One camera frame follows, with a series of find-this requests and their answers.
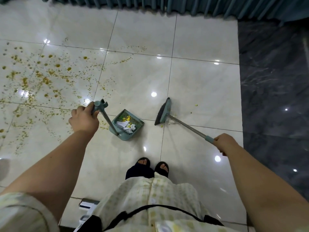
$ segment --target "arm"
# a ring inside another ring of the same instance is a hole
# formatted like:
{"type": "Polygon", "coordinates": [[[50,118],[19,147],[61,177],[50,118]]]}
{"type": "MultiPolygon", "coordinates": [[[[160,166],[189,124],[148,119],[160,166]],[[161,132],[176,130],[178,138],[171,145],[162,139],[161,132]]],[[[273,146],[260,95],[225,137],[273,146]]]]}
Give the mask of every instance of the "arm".
{"type": "Polygon", "coordinates": [[[230,135],[214,145],[229,158],[240,198],[257,231],[309,228],[309,203],[282,178],[262,165],[230,135]]]}
{"type": "Polygon", "coordinates": [[[98,129],[93,102],[72,110],[69,123],[74,133],[48,155],[22,173],[1,195],[25,192],[43,203],[60,220],[74,190],[86,146],[98,129]]]}

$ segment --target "sandal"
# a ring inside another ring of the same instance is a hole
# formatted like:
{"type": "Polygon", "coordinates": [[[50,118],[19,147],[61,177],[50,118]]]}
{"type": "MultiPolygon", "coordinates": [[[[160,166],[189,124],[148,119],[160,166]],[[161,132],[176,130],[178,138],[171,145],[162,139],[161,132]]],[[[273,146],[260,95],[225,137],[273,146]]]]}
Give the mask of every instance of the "sandal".
{"type": "Polygon", "coordinates": [[[166,170],[160,168],[160,166],[161,166],[162,164],[165,164],[165,166],[168,168],[168,172],[169,172],[169,171],[170,171],[170,168],[168,167],[168,164],[165,163],[164,161],[159,162],[159,163],[156,165],[156,167],[154,168],[154,171],[157,172],[158,174],[160,174],[160,175],[165,176],[165,177],[168,178],[168,172],[167,172],[166,170]]]}
{"type": "Polygon", "coordinates": [[[136,161],[136,164],[140,164],[139,163],[140,160],[147,160],[146,166],[150,168],[150,160],[148,158],[146,158],[146,157],[139,158],[138,161],[136,161]]]}

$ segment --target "teal curtain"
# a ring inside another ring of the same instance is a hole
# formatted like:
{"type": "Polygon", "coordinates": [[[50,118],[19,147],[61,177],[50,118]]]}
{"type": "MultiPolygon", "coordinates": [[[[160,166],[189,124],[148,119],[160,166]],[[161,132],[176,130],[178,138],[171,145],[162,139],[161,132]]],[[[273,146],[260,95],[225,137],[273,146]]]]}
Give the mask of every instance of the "teal curtain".
{"type": "Polygon", "coordinates": [[[238,19],[278,19],[282,23],[309,17],[309,0],[57,0],[62,3],[95,6],[150,7],[171,13],[233,15],[238,19]]]}

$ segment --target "shirt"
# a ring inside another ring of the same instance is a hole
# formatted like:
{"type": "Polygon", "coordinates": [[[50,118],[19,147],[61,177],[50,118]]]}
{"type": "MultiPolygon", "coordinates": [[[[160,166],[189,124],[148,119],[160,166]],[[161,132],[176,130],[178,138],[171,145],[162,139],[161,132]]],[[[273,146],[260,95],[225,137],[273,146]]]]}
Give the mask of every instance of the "shirt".
{"type": "MultiPolygon", "coordinates": [[[[131,212],[148,204],[163,204],[185,210],[203,220],[209,215],[199,201],[197,191],[188,183],[173,184],[157,172],[153,178],[134,177],[125,180],[96,207],[105,229],[122,211],[131,212]]],[[[0,196],[0,231],[59,231],[51,212],[37,199],[24,193],[0,196]]],[[[109,230],[115,231],[235,231],[224,226],[198,222],[192,216],[168,208],[153,207],[122,220],[109,230]]]]}

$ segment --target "dustpan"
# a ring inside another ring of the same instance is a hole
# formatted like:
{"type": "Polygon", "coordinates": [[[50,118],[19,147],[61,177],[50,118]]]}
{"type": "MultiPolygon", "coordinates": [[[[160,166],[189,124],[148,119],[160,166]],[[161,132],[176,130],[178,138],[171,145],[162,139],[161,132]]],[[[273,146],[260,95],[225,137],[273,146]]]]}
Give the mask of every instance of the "dustpan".
{"type": "Polygon", "coordinates": [[[109,131],[116,135],[118,138],[120,138],[123,141],[127,141],[130,138],[132,138],[140,129],[143,127],[144,122],[141,121],[139,118],[137,118],[135,115],[124,109],[121,113],[119,113],[113,121],[109,119],[105,112],[105,108],[108,106],[108,103],[105,102],[103,99],[101,101],[95,101],[92,114],[99,110],[107,123],[109,124],[109,131]],[[121,126],[117,125],[117,121],[123,122],[125,120],[128,120],[130,123],[135,124],[135,130],[133,133],[129,133],[128,131],[124,130],[121,126]]]}

